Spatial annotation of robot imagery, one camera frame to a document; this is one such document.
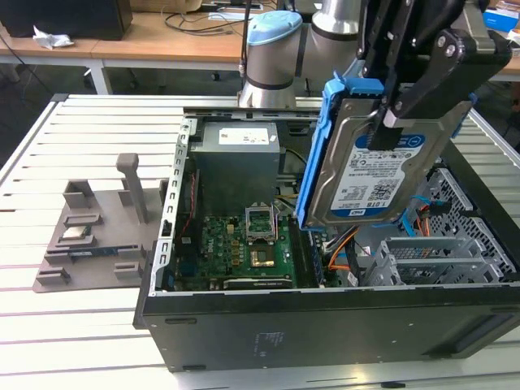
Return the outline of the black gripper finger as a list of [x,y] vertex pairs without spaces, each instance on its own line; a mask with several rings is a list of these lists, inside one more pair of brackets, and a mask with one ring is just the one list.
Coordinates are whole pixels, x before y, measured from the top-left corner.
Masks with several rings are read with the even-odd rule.
[[468,100],[512,58],[509,43],[484,23],[486,1],[464,1],[458,18],[444,29],[426,55],[409,55],[408,28],[414,1],[401,1],[387,65],[397,80],[381,81],[383,97],[367,137],[371,150],[397,145],[403,127],[416,119],[439,119]]
[[361,75],[380,81],[397,80],[394,65],[387,65],[392,31],[401,1],[361,1],[357,33],[357,59],[364,62]]

